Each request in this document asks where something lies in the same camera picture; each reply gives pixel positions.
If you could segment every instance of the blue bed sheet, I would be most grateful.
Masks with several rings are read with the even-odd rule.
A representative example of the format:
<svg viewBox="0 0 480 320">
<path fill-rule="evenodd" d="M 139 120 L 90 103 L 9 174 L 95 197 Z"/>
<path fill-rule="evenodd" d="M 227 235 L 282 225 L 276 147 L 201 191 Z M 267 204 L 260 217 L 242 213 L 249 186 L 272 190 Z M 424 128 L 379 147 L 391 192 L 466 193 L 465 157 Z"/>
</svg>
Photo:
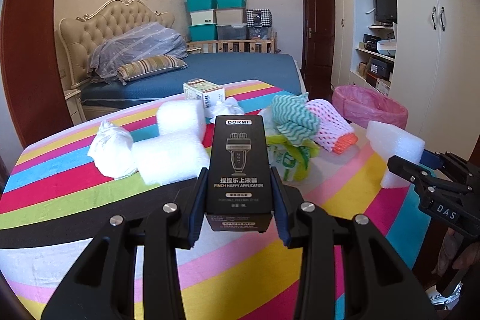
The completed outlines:
<svg viewBox="0 0 480 320">
<path fill-rule="evenodd" d="M 271 53 L 199 53 L 184 59 L 188 68 L 136 80 L 94 83 L 82 88 L 82 102 L 118 109 L 183 92 L 183 83 L 197 77 L 216 84 L 257 79 L 295 95 L 302 93 L 295 61 Z"/>
</svg>

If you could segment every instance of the striped pillow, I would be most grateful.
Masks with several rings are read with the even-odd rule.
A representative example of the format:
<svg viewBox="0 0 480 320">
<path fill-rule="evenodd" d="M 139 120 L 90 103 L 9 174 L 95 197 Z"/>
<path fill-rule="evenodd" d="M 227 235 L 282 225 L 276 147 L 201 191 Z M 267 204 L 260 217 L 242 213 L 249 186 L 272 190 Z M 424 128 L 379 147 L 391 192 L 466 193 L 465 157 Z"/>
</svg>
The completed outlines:
<svg viewBox="0 0 480 320">
<path fill-rule="evenodd" d="M 183 60 L 169 55 L 160 55 L 122 65 L 118 67 L 117 73 L 120 82 L 125 86 L 126 82 L 186 67 L 188 64 Z"/>
</svg>

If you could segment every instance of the beige leather headboard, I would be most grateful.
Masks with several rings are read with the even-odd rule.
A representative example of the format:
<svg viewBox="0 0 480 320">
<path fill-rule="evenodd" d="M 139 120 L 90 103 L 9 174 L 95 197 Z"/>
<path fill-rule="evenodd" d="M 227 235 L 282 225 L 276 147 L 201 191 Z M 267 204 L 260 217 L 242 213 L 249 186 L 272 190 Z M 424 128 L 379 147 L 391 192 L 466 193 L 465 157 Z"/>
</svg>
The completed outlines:
<svg viewBox="0 0 480 320">
<path fill-rule="evenodd" d="M 174 20 L 172 13 L 153 12 L 141 0 L 109 0 L 92 15 L 62 19 L 58 31 L 67 53 L 72 88 L 87 80 L 88 56 L 105 40 L 152 21 L 170 28 Z"/>
</svg>

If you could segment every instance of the black and white checkered box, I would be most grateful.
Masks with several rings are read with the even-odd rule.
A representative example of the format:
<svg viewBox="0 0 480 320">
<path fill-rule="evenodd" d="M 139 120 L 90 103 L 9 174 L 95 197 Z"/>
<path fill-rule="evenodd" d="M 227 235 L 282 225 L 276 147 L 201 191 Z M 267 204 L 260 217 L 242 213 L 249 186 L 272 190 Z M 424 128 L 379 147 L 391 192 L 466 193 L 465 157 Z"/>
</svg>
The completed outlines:
<svg viewBox="0 0 480 320">
<path fill-rule="evenodd" d="M 247 26 L 272 26 L 272 12 L 269 9 L 247 9 Z"/>
</svg>

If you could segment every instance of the teal wavy striped cloth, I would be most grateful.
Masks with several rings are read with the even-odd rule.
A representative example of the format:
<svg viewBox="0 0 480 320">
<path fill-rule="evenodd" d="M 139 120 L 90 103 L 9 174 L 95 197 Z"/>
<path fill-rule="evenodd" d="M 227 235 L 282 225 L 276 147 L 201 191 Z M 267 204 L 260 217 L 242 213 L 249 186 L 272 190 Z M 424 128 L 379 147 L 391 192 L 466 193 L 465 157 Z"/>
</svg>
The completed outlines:
<svg viewBox="0 0 480 320">
<path fill-rule="evenodd" d="M 296 147 L 316 135 L 320 126 L 318 117 L 306 108 L 307 102 L 308 93 L 276 95 L 272 100 L 273 121 L 278 124 L 277 130 Z"/>
</svg>

